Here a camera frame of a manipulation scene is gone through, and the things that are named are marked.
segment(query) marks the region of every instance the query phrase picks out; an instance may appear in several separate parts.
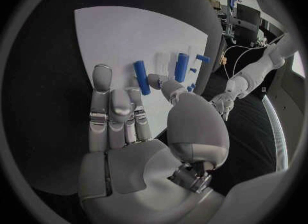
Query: black background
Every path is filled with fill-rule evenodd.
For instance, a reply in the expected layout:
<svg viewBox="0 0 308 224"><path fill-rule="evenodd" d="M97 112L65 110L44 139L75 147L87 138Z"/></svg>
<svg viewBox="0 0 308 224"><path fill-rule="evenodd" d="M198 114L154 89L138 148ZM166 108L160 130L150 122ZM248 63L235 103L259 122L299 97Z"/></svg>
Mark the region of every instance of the black background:
<svg viewBox="0 0 308 224"><path fill-rule="evenodd" d="M9 14L13 11L14 7L19 0L0 0L1 1L1 15L0 15L0 29L4 28L6 22L8 22ZM307 21L305 14L305 7L307 0L283 0L288 7L293 18L297 23L303 38L307 38ZM286 202L282 202L280 207L277 208L276 215L272 215L264 223L284 223L287 219L293 219L293 221L300 221L306 219L306 201L308 197L308 159L306 158L303 168L301 169L302 175L298 178L297 184L294 184L294 191L289 193L289 198ZM14 196L9 185L7 185L5 178L1 174L0 181L2 183L2 196L1 196L1 210L2 219L10 220L11 223L17 222L29 222L35 223L35 221L26 213L25 209L20 205L17 198Z"/></svg>

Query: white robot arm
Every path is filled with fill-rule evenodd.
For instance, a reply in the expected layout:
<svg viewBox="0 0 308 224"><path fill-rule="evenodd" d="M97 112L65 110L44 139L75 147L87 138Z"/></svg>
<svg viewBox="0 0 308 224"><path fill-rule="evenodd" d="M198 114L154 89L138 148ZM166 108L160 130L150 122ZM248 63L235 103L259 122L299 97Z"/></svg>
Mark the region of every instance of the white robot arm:
<svg viewBox="0 0 308 224"><path fill-rule="evenodd" d="M296 52L290 35L287 33L277 44L271 44L258 61L251 63L239 71L227 82L225 92L215 96L210 102L227 121L237 98L244 98L264 80L265 76L284 64L285 58Z"/></svg>

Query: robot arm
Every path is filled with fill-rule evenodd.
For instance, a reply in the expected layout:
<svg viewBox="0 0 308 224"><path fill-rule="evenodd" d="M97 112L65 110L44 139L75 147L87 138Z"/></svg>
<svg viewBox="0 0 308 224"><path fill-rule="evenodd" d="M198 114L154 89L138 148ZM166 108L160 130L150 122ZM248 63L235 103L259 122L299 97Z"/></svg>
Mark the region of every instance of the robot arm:
<svg viewBox="0 0 308 224"><path fill-rule="evenodd" d="M296 49L290 35L286 34L277 44L271 44L258 61L251 63L239 71L227 82L225 92L215 96L211 104L227 121L237 98L244 98L257 88L265 76L274 69L284 65L285 58L293 55Z"/></svg>

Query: white board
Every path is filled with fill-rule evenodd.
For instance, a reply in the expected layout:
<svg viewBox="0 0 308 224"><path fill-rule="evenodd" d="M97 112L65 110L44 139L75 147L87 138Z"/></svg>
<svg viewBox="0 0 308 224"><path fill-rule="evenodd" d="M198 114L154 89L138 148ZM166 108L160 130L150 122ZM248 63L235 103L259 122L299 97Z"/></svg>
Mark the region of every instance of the white board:
<svg viewBox="0 0 308 224"><path fill-rule="evenodd" d="M111 89L129 87L135 75L133 63L143 60L147 74L174 76L178 53L189 55L185 87L195 83L207 34L172 17L129 7L90 7L75 10L75 26L83 62L92 82L96 64L112 68ZM156 137L167 127L172 105L160 90L142 96L151 133Z"/></svg>

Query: small blue object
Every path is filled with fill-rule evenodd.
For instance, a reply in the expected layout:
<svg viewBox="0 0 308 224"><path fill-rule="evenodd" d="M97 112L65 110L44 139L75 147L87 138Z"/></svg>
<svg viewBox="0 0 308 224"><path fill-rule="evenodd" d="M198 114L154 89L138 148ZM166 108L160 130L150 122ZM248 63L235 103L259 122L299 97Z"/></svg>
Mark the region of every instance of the small blue object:
<svg viewBox="0 0 308 224"><path fill-rule="evenodd" d="M176 81L178 81L179 83L184 82L188 61L189 61L189 56L187 54L184 53L179 54L175 68Z"/></svg>
<svg viewBox="0 0 308 224"><path fill-rule="evenodd" d="M196 73L196 72L197 72L197 69L195 69L195 68L191 68L191 69L190 69L190 71L192 71L192 72Z"/></svg>
<svg viewBox="0 0 308 224"><path fill-rule="evenodd" d="M210 58L209 58L209 57L203 56L203 55L200 55L200 54L198 54L198 55L196 56L196 59L198 59L198 60L200 60L200 61L204 61L204 62L206 62L206 63L210 62Z"/></svg>
<svg viewBox="0 0 308 224"><path fill-rule="evenodd" d="M133 67L135 69L137 80L139 87L141 89L141 93L145 96L151 93L150 86L147 79L147 74L145 71L144 63L143 61L136 61L133 64Z"/></svg>

